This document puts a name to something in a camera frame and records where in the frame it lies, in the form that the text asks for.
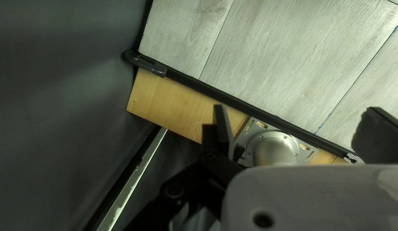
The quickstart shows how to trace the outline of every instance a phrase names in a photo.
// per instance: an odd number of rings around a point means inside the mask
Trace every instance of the gray plastic part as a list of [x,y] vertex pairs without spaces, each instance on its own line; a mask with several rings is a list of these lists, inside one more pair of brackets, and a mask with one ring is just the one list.
[[221,220],[223,231],[398,231],[398,165],[249,168]]

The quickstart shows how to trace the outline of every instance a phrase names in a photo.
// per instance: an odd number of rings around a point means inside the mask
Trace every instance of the gray wall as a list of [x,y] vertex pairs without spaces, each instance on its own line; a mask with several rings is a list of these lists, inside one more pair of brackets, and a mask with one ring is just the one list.
[[0,231],[81,230],[152,129],[120,58],[144,4],[0,1]]

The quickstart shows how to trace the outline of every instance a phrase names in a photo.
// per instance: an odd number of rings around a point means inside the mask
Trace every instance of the bolt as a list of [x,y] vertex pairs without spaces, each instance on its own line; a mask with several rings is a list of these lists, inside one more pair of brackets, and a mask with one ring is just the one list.
[[181,197],[185,193],[185,188],[180,183],[171,183],[165,187],[165,195],[171,199]]

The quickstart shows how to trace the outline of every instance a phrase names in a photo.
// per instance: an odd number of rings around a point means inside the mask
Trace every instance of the gray laminate floor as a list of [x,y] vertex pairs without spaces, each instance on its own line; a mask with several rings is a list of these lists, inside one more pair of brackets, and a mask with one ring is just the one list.
[[155,0],[140,52],[347,148],[398,118],[398,1]]

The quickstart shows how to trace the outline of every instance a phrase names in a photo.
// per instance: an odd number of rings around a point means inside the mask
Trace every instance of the wooden panel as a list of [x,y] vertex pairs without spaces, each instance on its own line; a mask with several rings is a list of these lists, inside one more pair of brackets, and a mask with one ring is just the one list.
[[349,164],[349,163],[340,157],[336,157],[336,159],[333,161],[332,164]]
[[198,78],[233,0],[155,0],[139,51]]
[[319,152],[312,158],[309,165],[314,164],[332,164],[336,159],[336,156],[326,152],[325,150],[319,149]]
[[[175,133],[202,143],[202,124],[213,123],[213,105],[220,102],[169,78],[139,69],[127,110]],[[236,136],[248,115],[227,106]]]
[[351,148],[352,136],[367,107],[381,107],[398,119],[398,28],[317,134]]
[[386,0],[234,1],[200,79],[315,132],[396,25]]

